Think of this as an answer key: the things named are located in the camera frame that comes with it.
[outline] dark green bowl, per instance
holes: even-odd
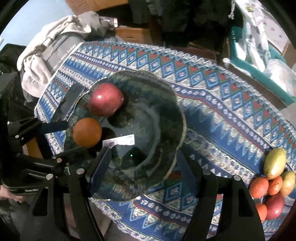
[[[112,83],[124,95],[124,103],[114,115],[103,118],[88,112],[87,102],[100,84]],[[144,194],[166,178],[176,162],[186,123],[171,86],[147,71],[120,71],[97,82],[77,102],[69,117],[64,151],[77,147],[72,138],[75,124],[82,118],[97,119],[103,135],[92,152],[102,148],[102,140],[129,134],[135,145],[116,145],[111,149],[112,161],[100,183],[92,183],[93,198],[128,201]],[[69,167],[87,168],[93,157],[77,156],[79,164]]]

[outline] orange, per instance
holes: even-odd
[[[73,128],[73,139],[78,146],[91,148],[100,141],[101,137],[101,124],[93,118],[83,118]]]

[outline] person's hand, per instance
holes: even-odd
[[[8,191],[8,189],[4,186],[0,186],[0,197],[13,199],[16,202],[22,203],[24,201],[24,196],[15,196],[11,192]]]

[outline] blue patterned tablecloth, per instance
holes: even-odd
[[[60,67],[35,109],[50,122],[74,82],[85,89],[120,70],[147,70],[175,89],[187,122],[184,148],[193,160],[218,176],[238,174],[248,186],[260,174],[264,153],[287,150],[287,168],[296,169],[295,128],[258,91],[211,61],[163,47],[112,42],[83,43]],[[65,132],[46,135],[53,153],[63,151]],[[266,239],[283,222],[296,198],[285,199],[281,216],[264,221]],[[208,236],[216,233],[222,195]],[[168,179],[137,200],[120,203],[92,200],[117,227],[142,241],[179,241],[197,200],[176,166]]]

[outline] fruit pile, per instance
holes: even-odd
[[[96,116],[107,117],[113,115],[122,103],[122,92],[113,84],[103,83],[88,101],[88,110]],[[73,128],[73,140],[78,146],[91,148],[100,141],[101,136],[101,124],[93,118],[83,118]]]
[[[286,151],[282,148],[271,150],[266,156],[263,172],[265,177],[257,177],[250,185],[253,198],[261,198],[266,193],[264,203],[256,204],[260,219],[273,220],[280,216],[285,206],[285,198],[294,189],[295,172],[284,172]]]

